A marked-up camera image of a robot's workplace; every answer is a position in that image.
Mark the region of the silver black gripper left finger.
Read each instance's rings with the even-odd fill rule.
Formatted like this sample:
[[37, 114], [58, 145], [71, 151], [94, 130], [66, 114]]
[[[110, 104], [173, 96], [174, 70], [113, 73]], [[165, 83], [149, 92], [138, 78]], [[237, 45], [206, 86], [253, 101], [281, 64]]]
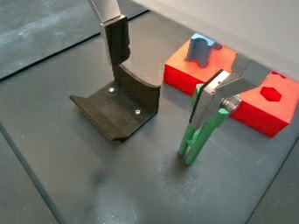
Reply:
[[118, 0], [89, 0], [99, 20], [111, 66], [115, 67], [130, 58], [130, 37], [127, 17], [122, 14]]

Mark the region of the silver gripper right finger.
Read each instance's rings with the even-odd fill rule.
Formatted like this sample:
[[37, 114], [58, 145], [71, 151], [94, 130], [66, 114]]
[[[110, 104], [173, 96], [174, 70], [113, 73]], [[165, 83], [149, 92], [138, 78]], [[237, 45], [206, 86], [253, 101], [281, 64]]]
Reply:
[[234, 112], [242, 102], [238, 94], [258, 87], [270, 71], [265, 65], [238, 54], [233, 63], [233, 73], [220, 70], [202, 86], [190, 125], [200, 130], [220, 109]]

